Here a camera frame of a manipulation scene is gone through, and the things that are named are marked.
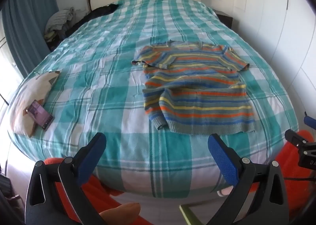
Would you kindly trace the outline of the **person's left hand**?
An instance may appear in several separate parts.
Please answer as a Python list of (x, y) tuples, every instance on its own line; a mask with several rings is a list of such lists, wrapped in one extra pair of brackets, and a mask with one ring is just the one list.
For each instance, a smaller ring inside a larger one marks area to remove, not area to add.
[(108, 225), (126, 225), (137, 220), (140, 211), (139, 203), (128, 203), (103, 211), (100, 216)]

